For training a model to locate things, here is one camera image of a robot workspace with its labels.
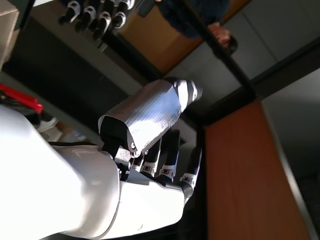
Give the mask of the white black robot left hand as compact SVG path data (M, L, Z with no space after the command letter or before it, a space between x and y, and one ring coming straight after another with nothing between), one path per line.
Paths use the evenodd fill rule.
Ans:
M75 31L93 30L93 39L100 40L107 32L122 28L134 7L135 0L62 0L65 13L58 19L60 25L77 21Z

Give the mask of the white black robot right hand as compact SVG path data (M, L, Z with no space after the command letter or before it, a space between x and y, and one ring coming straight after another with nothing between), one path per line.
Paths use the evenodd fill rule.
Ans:
M159 79L98 120L99 146L48 142L27 119L41 105L2 95L0 237L42 240L60 233L108 240L178 222L192 197L202 159L196 146L176 175L183 111L202 96L191 80Z

